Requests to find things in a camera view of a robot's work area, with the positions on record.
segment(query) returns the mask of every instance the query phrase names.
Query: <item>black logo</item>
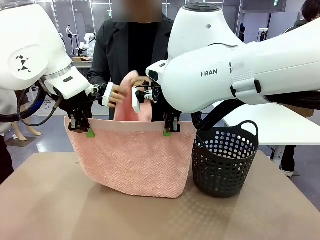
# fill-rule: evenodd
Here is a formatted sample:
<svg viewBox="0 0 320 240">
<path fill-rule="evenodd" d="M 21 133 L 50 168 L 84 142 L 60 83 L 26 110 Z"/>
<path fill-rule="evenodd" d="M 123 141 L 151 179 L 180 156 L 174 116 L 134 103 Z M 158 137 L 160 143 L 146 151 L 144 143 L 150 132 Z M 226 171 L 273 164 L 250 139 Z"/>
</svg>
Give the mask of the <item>black logo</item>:
<svg viewBox="0 0 320 240">
<path fill-rule="evenodd" d="M 25 64 L 26 64 L 26 61 L 28 61 L 29 60 L 29 58 L 24 58 L 23 56 L 17 56 L 16 58 L 15 58 L 16 60 L 20 60 L 21 61 L 21 65 L 22 65 L 22 68 L 21 69 L 18 69 L 18 72 L 20 72 L 20 71 L 22 71 L 22 70 L 28 70 L 28 72 L 29 73 L 31 73 L 31 71 L 25 66 Z"/>
<path fill-rule="evenodd" d="M 216 74 L 218 74 L 218 69 L 202 72 L 201 77 L 203 76 L 206 77 L 206 76 L 216 75 Z"/>
</svg>

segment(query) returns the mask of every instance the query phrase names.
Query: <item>person's left hand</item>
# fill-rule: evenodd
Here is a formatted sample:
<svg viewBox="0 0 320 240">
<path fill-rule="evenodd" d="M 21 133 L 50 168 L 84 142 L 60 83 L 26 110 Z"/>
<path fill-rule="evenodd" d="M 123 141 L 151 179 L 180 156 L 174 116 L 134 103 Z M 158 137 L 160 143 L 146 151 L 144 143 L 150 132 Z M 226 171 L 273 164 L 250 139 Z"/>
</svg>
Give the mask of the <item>person's left hand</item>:
<svg viewBox="0 0 320 240">
<path fill-rule="evenodd" d="M 149 85 L 151 86 L 152 80 L 149 77 L 147 77 L 147 76 L 136 76 L 131 80 L 131 87 L 133 88 L 133 87 L 136 87 L 136 86 L 141 86 L 141 85 L 144 84 L 144 81 L 149 82 L 150 83 Z M 139 90 L 144 92 L 145 88 L 144 87 L 140 87 Z"/>
</svg>

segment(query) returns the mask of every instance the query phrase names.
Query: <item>perforated basket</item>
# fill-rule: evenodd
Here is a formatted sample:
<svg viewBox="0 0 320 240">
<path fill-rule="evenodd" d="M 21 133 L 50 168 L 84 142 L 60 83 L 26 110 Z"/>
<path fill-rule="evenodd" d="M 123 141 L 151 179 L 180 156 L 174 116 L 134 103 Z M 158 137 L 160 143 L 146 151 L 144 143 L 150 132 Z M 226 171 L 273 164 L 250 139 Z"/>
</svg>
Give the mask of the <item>perforated basket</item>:
<svg viewBox="0 0 320 240">
<path fill-rule="evenodd" d="M 244 130 L 244 124 L 253 124 L 256 135 Z M 192 151 L 195 185 L 213 197 L 237 195 L 244 186 L 258 146 L 258 126 L 253 121 L 198 131 Z"/>
</svg>

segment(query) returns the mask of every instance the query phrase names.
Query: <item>pink cloth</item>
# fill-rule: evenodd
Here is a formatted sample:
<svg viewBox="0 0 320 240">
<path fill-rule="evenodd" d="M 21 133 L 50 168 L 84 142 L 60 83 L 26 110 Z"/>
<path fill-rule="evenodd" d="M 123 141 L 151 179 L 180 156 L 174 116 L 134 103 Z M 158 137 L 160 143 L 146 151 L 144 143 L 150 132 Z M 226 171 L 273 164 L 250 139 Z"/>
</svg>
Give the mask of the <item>pink cloth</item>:
<svg viewBox="0 0 320 240">
<path fill-rule="evenodd" d="M 141 104 L 141 112 L 136 113 L 132 108 L 132 87 L 131 80 L 138 77 L 136 71 L 129 72 L 121 82 L 121 87 L 123 87 L 127 96 L 122 104 L 117 104 L 114 112 L 115 121 L 123 122 L 151 122 L 152 120 L 152 106 L 150 100 L 146 100 Z"/>
<path fill-rule="evenodd" d="M 67 134 L 87 176 L 133 196 L 177 198 L 186 186 L 196 129 L 180 122 L 181 132 L 164 137 L 164 122 L 89 119 L 95 137 Z"/>
</svg>

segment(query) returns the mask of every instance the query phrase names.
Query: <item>pink fabric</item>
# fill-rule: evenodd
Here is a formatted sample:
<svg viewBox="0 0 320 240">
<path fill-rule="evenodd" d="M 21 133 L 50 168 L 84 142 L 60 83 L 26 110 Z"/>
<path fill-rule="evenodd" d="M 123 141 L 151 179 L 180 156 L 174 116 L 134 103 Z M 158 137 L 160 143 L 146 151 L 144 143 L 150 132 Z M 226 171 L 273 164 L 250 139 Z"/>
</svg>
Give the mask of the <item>pink fabric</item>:
<svg viewBox="0 0 320 240">
<path fill-rule="evenodd" d="M 180 122 L 181 132 L 164 137 L 164 122 L 89 119 L 94 138 L 65 127 L 86 175 L 133 196 L 177 198 L 186 186 L 196 129 Z"/>
<path fill-rule="evenodd" d="M 123 122 L 151 122 L 152 120 L 152 106 L 150 100 L 146 100 L 141 104 L 141 112 L 136 113 L 132 108 L 132 87 L 131 80 L 138 77 L 136 71 L 129 72 L 121 82 L 128 95 L 122 104 L 117 104 L 114 112 L 115 121 Z"/>
</svg>

